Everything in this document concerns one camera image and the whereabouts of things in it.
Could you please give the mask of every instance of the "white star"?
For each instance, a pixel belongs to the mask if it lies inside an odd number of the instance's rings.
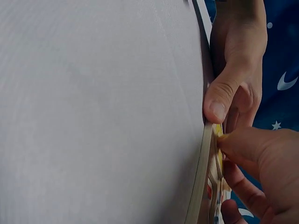
[[[273,124],[273,130],[278,130],[279,128],[281,128],[280,126],[281,122],[280,123],[277,123],[277,121],[275,122],[275,124]]]

